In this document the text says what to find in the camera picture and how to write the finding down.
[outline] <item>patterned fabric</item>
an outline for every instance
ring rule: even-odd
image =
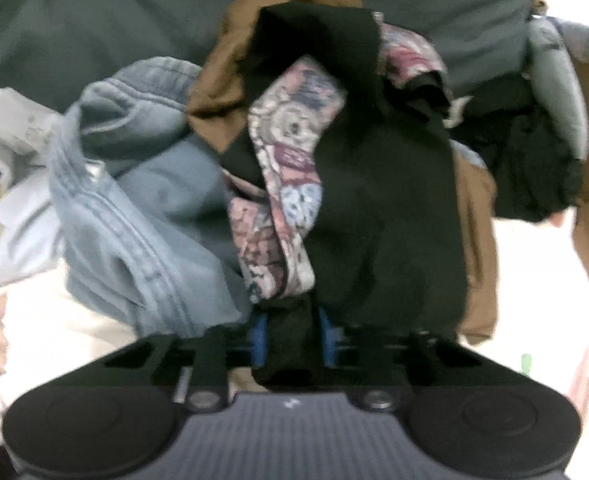
[[[419,75],[438,73],[449,100],[446,66],[430,42],[415,32],[383,23],[377,12],[374,17],[382,35],[380,74],[403,89]],[[250,108],[248,132],[266,189],[225,170],[223,175],[232,192],[228,216],[253,303],[297,296],[315,286],[303,247],[323,196],[313,153],[324,130],[343,108],[345,97],[340,82],[304,56]]]

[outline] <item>dark gray cloth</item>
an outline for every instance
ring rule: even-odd
[[[202,64],[233,0],[0,0],[0,85],[64,112],[89,83],[153,56]],[[364,0],[431,38],[459,92],[516,70],[530,0]]]

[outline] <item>black cloth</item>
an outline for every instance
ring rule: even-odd
[[[385,97],[379,49],[367,9],[265,8],[244,62],[246,98],[260,97],[304,54],[348,91],[315,150],[323,201],[304,240],[315,300],[331,321],[452,333],[467,291],[452,150],[440,115],[427,120]],[[222,166],[256,181],[251,150],[247,138],[238,139]]]
[[[498,217],[540,222],[574,205],[581,162],[519,74],[479,86],[451,135],[479,153],[494,176]]]

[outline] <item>light blue jeans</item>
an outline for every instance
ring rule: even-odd
[[[199,336],[250,312],[218,159],[186,124],[199,70],[158,57],[95,82],[52,141],[68,290],[142,336]]]

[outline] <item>metal bolt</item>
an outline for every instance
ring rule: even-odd
[[[389,410],[395,403],[395,399],[388,392],[373,390],[364,396],[364,403],[373,410]]]
[[[193,393],[188,399],[188,402],[190,402],[190,404],[198,410],[211,410],[219,403],[220,400],[221,397],[218,394],[214,392],[202,391]]]

